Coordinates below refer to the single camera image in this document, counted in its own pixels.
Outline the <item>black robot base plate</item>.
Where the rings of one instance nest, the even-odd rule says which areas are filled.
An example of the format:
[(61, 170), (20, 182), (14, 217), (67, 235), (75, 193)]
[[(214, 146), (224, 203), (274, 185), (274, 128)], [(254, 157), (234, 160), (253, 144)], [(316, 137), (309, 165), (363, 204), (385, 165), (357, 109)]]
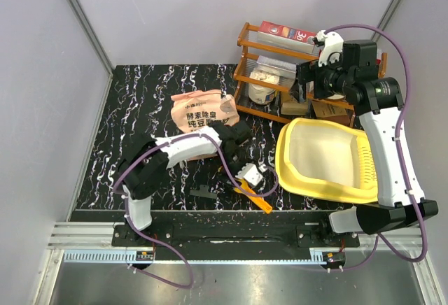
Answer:
[(255, 222), (252, 225), (235, 224), (199, 224), (199, 223), (162, 223), (157, 222), (141, 231), (159, 241), (172, 246), (193, 242), (209, 243), (281, 243), (299, 248), (335, 247), (357, 248), (360, 241), (350, 234), (336, 234), (324, 237), (316, 223), (294, 224), (273, 222)]

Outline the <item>pink cat litter bag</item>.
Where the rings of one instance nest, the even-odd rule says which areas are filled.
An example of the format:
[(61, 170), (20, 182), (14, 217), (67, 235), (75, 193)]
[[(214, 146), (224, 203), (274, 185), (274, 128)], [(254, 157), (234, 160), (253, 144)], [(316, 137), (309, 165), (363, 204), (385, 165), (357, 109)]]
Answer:
[(171, 118), (176, 126), (189, 136), (168, 148), (174, 163), (196, 160), (217, 153), (221, 144), (218, 133), (209, 127), (214, 121), (233, 126), (239, 122), (235, 99), (221, 96), (220, 90), (194, 91), (171, 96), (174, 105)]

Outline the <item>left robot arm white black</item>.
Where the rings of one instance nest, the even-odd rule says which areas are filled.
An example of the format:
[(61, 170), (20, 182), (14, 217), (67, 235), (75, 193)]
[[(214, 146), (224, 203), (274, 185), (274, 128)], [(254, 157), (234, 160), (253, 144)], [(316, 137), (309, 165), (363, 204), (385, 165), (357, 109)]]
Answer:
[(129, 200), (126, 216), (133, 223), (127, 230), (127, 238), (137, 246), (150, 241), (153, 190), (162, 175), (179, 163), (222, 152), (232, 177), (257, 186), (262, 174), (241, 149), (250, 139), (251, 129), (243, 121), (234, 125), (213, 121), (197, 131), (178, 136), (142, 137), (128, 147), (118, 163), (118, 187)]

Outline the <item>yellow plastic litter scoop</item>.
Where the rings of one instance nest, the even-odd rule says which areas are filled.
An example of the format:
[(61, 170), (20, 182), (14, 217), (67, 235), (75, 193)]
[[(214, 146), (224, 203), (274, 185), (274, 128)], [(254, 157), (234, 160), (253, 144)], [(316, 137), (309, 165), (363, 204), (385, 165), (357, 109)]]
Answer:
[(257, 197), (256, 193), (252, 190), (249, 184), (244, 179), (236, 179), (239, 185), (242, 187), (240, 190), (238, 187), (234, 187), (233, 190), (238, 193), (245, 195), (250, 199), (259, 209), (264, 211), (266, 214), (270, 214), (273, 211), (272, 206), (267, 203), (263, 197)]

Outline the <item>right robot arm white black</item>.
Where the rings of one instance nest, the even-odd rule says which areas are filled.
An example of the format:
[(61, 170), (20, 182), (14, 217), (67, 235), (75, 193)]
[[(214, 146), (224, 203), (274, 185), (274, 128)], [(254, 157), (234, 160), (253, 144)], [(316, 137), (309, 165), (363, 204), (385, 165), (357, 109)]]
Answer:
[(427, 199), (414, 173), (404, 128), (405, 109), (398, 81), (380, 78), (377, 44), (344, 41), (338, 34), (318, 35), (318, 59), (297, 66), (296, 83), (313, 83), (313, 95), (325, 99), (342, 95), (353, 106), (370, 144), (377, 174), (377, 202), (331, 213), (318, 229), (326, 246), (334, 246), (346, 232), (378, 234), (423, 226), (436, 216), (438, 204)]

